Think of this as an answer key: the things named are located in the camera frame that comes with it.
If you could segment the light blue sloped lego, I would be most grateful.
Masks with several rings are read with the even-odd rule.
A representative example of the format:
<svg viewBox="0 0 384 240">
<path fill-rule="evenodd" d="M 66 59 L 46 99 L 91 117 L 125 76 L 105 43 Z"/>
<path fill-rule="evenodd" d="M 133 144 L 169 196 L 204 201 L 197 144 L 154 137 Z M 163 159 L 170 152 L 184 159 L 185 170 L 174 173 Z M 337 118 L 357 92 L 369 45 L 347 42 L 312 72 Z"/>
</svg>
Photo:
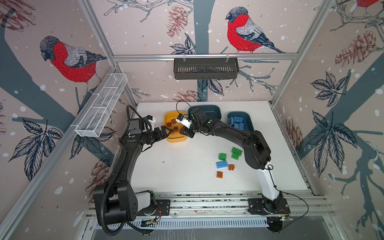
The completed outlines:
<svg viewBox="0 0 384 240">
<path fill-rule="evenodd" d="M 244 123 L 236 123 L 236 124 L 234 124 L 234 127 L 238 130 L 243 131 L 244 130 Z"/>
</svg>

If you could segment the green lego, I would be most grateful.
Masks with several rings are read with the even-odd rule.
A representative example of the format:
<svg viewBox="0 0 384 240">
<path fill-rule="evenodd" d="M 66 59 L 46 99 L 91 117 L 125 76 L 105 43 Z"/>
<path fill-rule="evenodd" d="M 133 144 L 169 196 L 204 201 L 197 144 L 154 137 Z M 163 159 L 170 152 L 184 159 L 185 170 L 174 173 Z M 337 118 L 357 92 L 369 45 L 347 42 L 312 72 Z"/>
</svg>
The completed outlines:
<svg viewBox="0 0 384 240">
<path fill-rule="evenodd" d="M 238 154 L 232 153 L 231 158 L 234 160 L 238 160 L 240 156 Z"/>
<path fill-rule="evenodd" d="M 243 153 L 242 150 L 237 149 L 237 148 L 235 148 L 235 147 L 232 148 L 231 152 L 232 152 L 232 154 L 236 154 L 236 155 L 238 155 L 238 156 L 241 156 L 242 153 Z"/>
<path fill-rule="evenodd" d="M 227 160 L 227 154 L 220 153 L 220 154 L 218 155 L 218 159 L 219 159 L 220 161 L 226 161 L 226 160 Z"/>
</svg>

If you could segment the brown lego arch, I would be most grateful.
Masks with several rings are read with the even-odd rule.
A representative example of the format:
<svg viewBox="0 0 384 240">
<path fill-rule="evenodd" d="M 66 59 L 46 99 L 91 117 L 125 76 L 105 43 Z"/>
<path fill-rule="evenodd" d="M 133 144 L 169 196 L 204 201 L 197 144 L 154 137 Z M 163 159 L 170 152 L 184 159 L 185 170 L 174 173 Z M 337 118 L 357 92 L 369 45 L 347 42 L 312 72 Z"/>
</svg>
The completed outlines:
<svg viewBox="0 0 384 240">
<path fill-rule="evenodd" d="M 234 169 L 235 169 L 235 165 L 233 165 L 233 164 L 228 165 L 229 171 L 233 171 Z"/>
</svg>

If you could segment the brown lego bottom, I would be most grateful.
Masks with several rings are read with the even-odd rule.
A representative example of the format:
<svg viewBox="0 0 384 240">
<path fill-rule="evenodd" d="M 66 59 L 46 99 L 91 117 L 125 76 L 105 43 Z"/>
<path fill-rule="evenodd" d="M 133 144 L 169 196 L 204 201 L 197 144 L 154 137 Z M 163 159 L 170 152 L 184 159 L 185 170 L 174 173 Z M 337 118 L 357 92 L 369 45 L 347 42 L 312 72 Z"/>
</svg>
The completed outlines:
<svg viewBox="0 0 384 240">
<path fill-rule="evenodd" d="M 216 178 L 222 179 L 223 178 L 223 172 L 217 171 Z"/>
</svg>

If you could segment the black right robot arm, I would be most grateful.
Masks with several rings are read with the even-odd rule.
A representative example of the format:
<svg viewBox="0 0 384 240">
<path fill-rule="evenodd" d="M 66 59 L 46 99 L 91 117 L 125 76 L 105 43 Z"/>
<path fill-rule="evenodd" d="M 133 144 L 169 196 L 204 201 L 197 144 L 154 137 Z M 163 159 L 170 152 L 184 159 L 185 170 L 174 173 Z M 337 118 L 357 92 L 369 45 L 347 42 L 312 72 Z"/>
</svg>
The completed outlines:
<svg viewBox="0 0 384 240">
<path fill-rule="evenodd" d="M 236 129 L 219 119 L 208 117 L 201 108 L 191 108 L 188 122 L 189 126 L 182 128 L 183 135 L 190 138 L 193 138 L 195 133 L 216 136 L 242 148 L 246 163 L 256 170 L 262 187 L 262 197 L 249 200 L 249 213 L 260 216 L 291 213 L 283 192 L 273 180 L 271 149 L 261 132 Z"/>
</svg>

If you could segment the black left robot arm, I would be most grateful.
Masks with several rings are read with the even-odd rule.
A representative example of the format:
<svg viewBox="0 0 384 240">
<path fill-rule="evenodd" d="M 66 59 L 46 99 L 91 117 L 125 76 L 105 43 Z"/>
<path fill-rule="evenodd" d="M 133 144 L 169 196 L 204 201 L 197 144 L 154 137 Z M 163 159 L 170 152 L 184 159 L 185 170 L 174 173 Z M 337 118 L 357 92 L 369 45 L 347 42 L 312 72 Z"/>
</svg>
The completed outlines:
<svg viewBox="0 0 384 240">
<path fill-rule="evenodd" d="M 107 235 L 116 235 L 126 223 L 134 221 L 139 213 L 156 212 L 153 191 L 136 193 L 131 186 L 131 178 L 136 161 L 144 151 L 143 146 L 151 147 L 166 139 L 172 132 L 165 126 L 139 134 L 132 134 L 126 129 L 119 139 L 121 153 L 118 160 L 106 182 L 96 186 L 94 190 L 98 223 Z"/>
</svg>

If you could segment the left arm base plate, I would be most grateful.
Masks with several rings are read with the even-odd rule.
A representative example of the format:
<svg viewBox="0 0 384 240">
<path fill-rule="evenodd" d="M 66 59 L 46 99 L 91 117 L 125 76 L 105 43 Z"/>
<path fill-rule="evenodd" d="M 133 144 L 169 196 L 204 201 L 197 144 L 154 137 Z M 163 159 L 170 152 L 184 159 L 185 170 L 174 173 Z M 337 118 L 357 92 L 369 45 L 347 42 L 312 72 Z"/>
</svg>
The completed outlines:
<svg viewBox="0 0 384 240">
<path fill-rule="evenodd" d="M 141 210 L 137 217 L 169 216 L 171 209 L 170 200 L 156 200 L 156 207 L 152 210 Z"/>
</svg>

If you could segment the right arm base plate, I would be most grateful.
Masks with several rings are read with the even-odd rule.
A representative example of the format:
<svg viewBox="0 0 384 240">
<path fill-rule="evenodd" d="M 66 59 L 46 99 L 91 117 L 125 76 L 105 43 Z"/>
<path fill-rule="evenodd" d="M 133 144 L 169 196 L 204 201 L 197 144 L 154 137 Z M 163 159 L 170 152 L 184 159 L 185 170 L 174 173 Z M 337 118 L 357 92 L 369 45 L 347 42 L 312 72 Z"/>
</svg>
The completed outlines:
<svg viewBox="0 0 384 240">
<path fill-rule="evenodd" d="M 269 199 L 248 199 L 248 212 L 252 215 L 290 215 L 291 211 L 285 198 L 271 201 Z"/>
</svg>

